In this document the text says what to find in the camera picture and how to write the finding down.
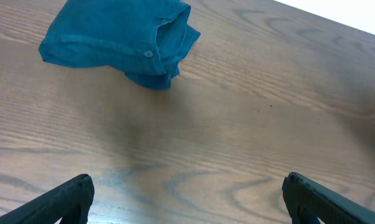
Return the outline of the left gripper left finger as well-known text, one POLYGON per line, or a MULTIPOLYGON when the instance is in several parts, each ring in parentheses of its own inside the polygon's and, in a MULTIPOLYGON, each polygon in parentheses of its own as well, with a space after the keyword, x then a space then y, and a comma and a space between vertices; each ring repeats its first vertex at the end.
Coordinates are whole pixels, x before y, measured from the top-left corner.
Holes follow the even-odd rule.
POLYGON ((92 178, 80 174, 0 216, 0 224, 86 224, 94 194, 92 178))

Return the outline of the dark blue shorts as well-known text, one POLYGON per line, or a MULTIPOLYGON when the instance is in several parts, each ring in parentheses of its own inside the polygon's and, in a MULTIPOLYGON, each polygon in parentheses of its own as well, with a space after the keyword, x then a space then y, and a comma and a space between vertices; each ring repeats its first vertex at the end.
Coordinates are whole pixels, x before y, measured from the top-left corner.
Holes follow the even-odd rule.
POLYGON ((110 66, 133 82, 167 90, 200 37, 189 4, 175 0, 68 0, 40 43, 43 61, 110 66))

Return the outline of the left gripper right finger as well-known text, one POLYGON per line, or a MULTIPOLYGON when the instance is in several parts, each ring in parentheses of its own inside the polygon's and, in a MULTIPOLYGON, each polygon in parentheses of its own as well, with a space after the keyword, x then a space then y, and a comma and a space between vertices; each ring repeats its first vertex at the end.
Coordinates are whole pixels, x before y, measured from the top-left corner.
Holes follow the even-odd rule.
POLYGON ((375 224, 375 212, 297 173, 282 184, 293 224, 375 224))

